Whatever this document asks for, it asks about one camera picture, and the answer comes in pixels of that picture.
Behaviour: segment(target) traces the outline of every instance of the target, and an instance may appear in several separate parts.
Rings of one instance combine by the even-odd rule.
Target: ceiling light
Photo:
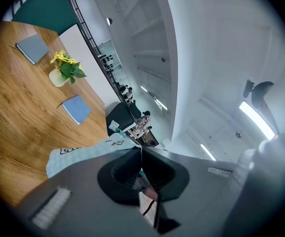
[[[157,99],[156,101],[157,101],[159,104],[161,104],[164,109],[167,110],[167,107],[166,107],[163,103],[161,103],[158,99]]]
[[[107,24],[110,26],[113,23],[113,20],[111,18],[106,18]]]
[[[140,86],[145,92],[148,92],[144,87]]]
[[[204,149],[204,151],[210,156],[210,158],[212,160],[216,160],[215,157],[212,156],[212,154],[208,151],[208,149],[203,145],[201,144],[201,147]]]
[[[243,101],[239,108],[252,119],[268,140],[275,136],[275,133],[271,130],[265,120],[250,105]]]

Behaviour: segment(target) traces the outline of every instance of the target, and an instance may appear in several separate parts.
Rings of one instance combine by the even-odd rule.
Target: blue notebook
[[[86,105],[79,95],[64,101],[62,106],[78,125],[81,124],[91,112],[90,107]]]

